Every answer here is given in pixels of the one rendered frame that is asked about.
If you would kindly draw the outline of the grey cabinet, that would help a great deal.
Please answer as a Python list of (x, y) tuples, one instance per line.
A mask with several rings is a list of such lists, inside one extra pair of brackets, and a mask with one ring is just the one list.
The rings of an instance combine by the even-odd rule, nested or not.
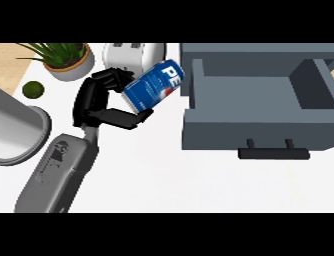
[(180, 95), (188, 95), (193, 60), (202, 61), (206, 76), (284, 77), (305, 59), (321, 59), (334, 70), (334, 43), (181, 43)]

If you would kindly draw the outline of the large grey cylinder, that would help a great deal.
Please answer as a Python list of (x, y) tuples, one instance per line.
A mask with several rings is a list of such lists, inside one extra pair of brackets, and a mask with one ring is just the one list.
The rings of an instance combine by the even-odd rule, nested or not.
[(47, 112), (25, 106), (0, 89), (0, 166), (25, 162), (41, 149), (51, 130)]

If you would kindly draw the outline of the white toaster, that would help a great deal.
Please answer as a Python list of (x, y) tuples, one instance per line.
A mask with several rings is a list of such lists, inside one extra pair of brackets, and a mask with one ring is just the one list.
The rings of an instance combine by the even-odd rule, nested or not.
[(165, 59), (165, 51), (165, 43), (106, 43), (103, 65), (129, 71), (138, 77)]

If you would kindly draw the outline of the green lime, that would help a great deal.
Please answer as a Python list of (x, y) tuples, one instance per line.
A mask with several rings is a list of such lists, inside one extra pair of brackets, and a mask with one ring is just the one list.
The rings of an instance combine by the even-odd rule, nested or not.
[(36, 99), (42, 96), (44, 86), (38, 81), (28, 81), (22, 86), (22, 94), (28, 99)]

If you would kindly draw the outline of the blue soda can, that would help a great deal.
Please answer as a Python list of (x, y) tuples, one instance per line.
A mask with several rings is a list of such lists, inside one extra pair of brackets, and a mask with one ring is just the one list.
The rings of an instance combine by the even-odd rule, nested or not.
[(178, 88), (184, 72), (172, 60), (157, 62), (122, 90), (122, 98), (134, 113), (152, 109)]

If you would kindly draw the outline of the grey open drawer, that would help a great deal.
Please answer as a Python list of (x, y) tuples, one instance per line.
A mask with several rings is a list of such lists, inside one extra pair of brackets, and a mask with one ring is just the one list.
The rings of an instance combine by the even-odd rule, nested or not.
[(206, 76), (191, 61), (181, 148), (236, 150), (334, 147), (334, 78), (320, 59), (305, 60), (286, 77)]

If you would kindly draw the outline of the potted green plant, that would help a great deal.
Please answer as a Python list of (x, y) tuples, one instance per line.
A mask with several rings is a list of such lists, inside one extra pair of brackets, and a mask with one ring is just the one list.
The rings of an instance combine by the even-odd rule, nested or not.
[(19, 43), (19, 46), (36, 55), (23, 59), (41, 62), (59, 81), (75, 81), (91, 71), (94, 54), (87, 43)]

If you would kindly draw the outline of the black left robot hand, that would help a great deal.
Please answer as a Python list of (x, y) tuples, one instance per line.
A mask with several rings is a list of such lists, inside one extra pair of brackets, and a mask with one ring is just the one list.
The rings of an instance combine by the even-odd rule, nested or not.
[(134, 80), (134, 73), (119, 68), (107, 68), (91, 74), (82, 81), (72, 108), (72, 126), (97, 128), (101, 123), (131, 130), (152, 115), (146, 109), (137, 114), (106, 108), (109, 91), (121, 93)]

